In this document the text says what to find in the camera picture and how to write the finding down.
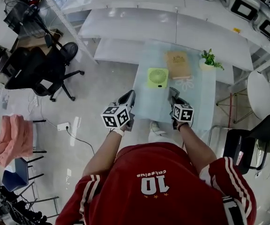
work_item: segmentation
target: potted plant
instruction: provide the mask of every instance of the potted plant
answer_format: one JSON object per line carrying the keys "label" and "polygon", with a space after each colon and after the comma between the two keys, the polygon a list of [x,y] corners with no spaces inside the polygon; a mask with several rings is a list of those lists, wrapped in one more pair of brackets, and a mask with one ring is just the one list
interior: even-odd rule
{"label": "potted plant", "polygon": [[208,52],[206,50],[203,51],[202,58],[200,59],[200,68],[202,71],[209,71],[213,70],[214,68],[220,68],[224,70],[223,65],[221,62],[214,61],[214,54],[212,54],[212,49]]}

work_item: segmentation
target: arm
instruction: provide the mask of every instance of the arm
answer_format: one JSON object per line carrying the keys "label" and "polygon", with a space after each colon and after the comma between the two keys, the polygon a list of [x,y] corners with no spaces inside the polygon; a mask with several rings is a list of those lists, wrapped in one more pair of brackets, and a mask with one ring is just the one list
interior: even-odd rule
{"label": "arm", "polygon": [[121,139],[122,137],[118,133],[110,132],[102,146],[86,165],[82,176],[99,174],[109,170],[115,160]]}
{"label": "arm", "polygon": [[200,179],[220,191],[223,196],[230,196],[240,202],[247,224],[254,224],[257,211],[254,193],[230,157],[219,158],[203,168]]}
{"label": "arm", "polygon": [[180,132],[187,154],[198,173],[217,159],[211,148],[195,135],[189,125],[181,126]]}
{"label": "arm", "polygon": [[86,165],[73,195],[57,217],[56,225],[73,225],[77,221],[88,219],[84,215],[88,214],[89,204],[107,178],[107,170],[114,163],[120,142],[121,135],[116,132],[108,134],[102,146]]}

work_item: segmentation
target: white shelf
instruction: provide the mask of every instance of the white shelf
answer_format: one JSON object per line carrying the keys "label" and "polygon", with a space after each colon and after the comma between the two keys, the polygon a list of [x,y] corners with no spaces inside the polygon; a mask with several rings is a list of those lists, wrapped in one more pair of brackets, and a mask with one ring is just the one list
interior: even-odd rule
{"label": "white shelf", "polygon": [[[144,42],[102,38],[98,44],[94,59],[103,61],[125,62],[139,64]],[[217,69],[216,81],[234,84],[232,65],[225,65],[225,69]]]}
{"label": "white shelf", "polygon": [[248,42],[234,32],[186,15],[179,15],[176,43],[197,50],[213,51],[223,66],[253,71]]}
{"label": "white shelf", "polygon": [[101,8],[147,8],[176,12],[184,7],[184,0],[67,0],[61,10],[64,14]]}
{"label": "white shelf", "polygon": [[143,45],[141,41],[102,38],[94,59],[139,64]]}
{"label": "white shelf", "polygon": [[240,29],[239,36],[248,39],[270,54],[270,41],[252,29],[250,24],[226,10],[218,1],[207,0],[67,0],[61,8],[65,14],[101,8],[147,8],[177,12],[199,18],[233,32]]}
{"label": "white shelf", "polygon": [[113,38],[174,43],[177,14],[151,9],[92,10],[79,31],[80,38]]}
{"label": "white shelf", "polygon": [[177,22],[176,18],[176,13],[151,9],[97,9],[90,12],[79,36],[142,42],[154,39],[175,43],[177,40],[176,44],[197,50],[212,48],[224,66],[253,70],[246,39],[200,19],[178,15]]}
{"label": "white shelf", "polygon": [[225,9],[219,0],[185,0],[185,7],[178,12],[205,20],[232,32],[234,28],[240,29],[238,36],[246,38],[270,54],[270,41],[263,34],[256,32],[248,21]]}

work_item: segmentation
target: number 10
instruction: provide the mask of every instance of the number 10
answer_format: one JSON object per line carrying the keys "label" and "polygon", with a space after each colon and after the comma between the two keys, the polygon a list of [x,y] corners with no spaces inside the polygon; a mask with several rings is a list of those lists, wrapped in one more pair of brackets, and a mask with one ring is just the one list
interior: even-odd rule
{"label": "number 10", "polygon": [[[156,178],[158,179],[160,193],[165,193],[169,189],[169,186],[166,186],[164,184],[164,177],[165,177],[164,175],[156,176]],[[152,195],[157,192],[156,180],[154,177],[141,179],[141,192],[145,195]]]}

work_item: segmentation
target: wrist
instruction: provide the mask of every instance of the wrist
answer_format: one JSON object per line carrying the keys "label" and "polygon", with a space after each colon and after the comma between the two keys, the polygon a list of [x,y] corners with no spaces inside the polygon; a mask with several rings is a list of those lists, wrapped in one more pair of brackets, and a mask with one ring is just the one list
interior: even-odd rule
{"label": "wrist", "polygon": [[126,125],[124,125],[124,126],[122,126],[122,127],[120,128],[120,130],[123,131],[123,132],[125,132],[126,129],[127,129],[127,126],[126,126]]}
{"label": "wrist", "polygon": [[114,132],[116,134],[119,134],[121,137],[123,137],[124,134],[125,134],[125,132],[123,130],[121,130],[120,128],[115,128],[111,132]]}
{"label": "wrist", "polygon": [[182,128],[187,128],[187,127],[189,127],[189,124],[187,123],[187,122],[178,122],[177,123],[178,125],[177,125],[177,130],[180,132],[180,130],[182,129]]}

